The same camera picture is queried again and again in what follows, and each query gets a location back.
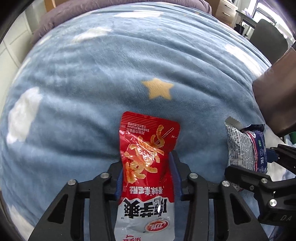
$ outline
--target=silver bolt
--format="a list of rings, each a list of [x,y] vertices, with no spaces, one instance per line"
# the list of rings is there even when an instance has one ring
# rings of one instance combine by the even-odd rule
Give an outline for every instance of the silver bolt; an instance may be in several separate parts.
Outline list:
[[[189,177],[192,178],[192,179],[197,179],[198,175],[196,173],[192,172],[192,173],[189,174]]]
[[[76,180],[75,179],[70,179],[68,181],[68,185],[70,185],[70,186],[73,186],[75,183],[76,183]]]
[[[229,183],[229,181],[223,181],[223,182],[222,182],[222,185],[223,185],[224,187],[229,187],[229,186],[230,186],[230,183]]]
[[[262,178],[262,179],[261,179],[261,182],[265,184],[265,183],[268,182],[268,180],[267,180],[266,178]]]
[[[271,199],[271,200],[269,201],[269,205],[272,206],[272,207],[275,207],[276,204],[277,204],[277,201],[276,201],[275,199]]]
[[[101,178],[108,178],[110,176],[110,174],[109,173],[107,173],[107,172],[103,172],[101,175],[100,175],[100,177]]]

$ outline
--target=snack package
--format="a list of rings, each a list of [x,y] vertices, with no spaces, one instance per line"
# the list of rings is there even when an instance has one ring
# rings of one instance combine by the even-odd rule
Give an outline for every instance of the snack package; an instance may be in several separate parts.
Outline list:
[[[119,137],[123,190],[114,229],[116,241],[173,241],[174,189],[168,153],[177,122],[125,112]]]
[[[239,121],[228,117],[225,120],[228,143],[228,165],[236,165],[266,174],[267,157],[264,140],[264,125],[243,128]],[[233,183],[234,188],[241,188]]]

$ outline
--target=wooden drawer cabinet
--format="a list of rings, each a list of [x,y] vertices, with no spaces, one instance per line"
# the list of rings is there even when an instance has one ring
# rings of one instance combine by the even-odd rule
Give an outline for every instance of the wooden drawer cabinet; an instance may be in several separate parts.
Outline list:
[[[206,0],[212,7],[212,15],[221,22],[231,26],[237,6],[227,0]]]

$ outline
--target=purple bedding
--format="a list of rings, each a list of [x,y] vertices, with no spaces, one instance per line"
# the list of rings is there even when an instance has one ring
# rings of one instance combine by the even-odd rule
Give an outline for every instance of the purple bedding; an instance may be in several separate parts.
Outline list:
[[[43,16],[39,29],[34,32],[32,43],[37,43],[51,29],[83,13],[113,5],[147,1],[158,0],[69,0]],[[211,6],[205,0],[163,0],[163,2],[192,7],[212,14]]]

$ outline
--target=red snack bag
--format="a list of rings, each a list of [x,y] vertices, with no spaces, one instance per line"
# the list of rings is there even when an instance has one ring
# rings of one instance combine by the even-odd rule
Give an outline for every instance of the red snack bag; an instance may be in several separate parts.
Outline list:
[[[125,112],[119,137],[123,190],[115,224],[116,241],[173,241],[174,189],[168,153],[180,125]]]

